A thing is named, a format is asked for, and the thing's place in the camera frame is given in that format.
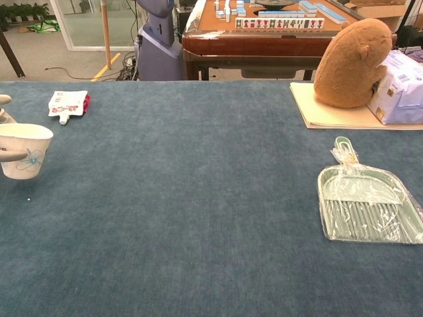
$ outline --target dustpan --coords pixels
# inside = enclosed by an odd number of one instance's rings
[[[340,165],[318,177],[321,220],[330,240],[423,243],[422,208],[393,173],[360,164],[352,144],[337,137]]]

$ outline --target green cloth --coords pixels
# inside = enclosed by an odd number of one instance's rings
[[[31,24],[28,29],[37,33],[59,32],[60,26],[56,20],[43,20],[36,24]]]

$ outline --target stuffed animal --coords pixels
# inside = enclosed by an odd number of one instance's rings
[[[381,65],[392,48],[392,32],[375,18],[346,25],[332,39],[315,77],[315,96],[338,108],[365,106],[372,86],[387,68]]]

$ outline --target plastic wrap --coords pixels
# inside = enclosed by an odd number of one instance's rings
[[[340,165],[318,179],[320,213],[329,240],[423,243],[423,212],[393,173],[360,164],[350,141],[338,137]]]

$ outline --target cardboard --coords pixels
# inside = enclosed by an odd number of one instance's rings
[[[423,124],[383,125],[368,107],[341,109],[315,98],[313,83],[291,83],[291,91],[309,129],[423,130]]]
[[[382,5],[374,7],[359,7],[352,3],[345,4],[346,7],[356,11],[365,18],[377,18],[384,22],[392,32],[397,30],[398,22],[405,14],[405,5]]]

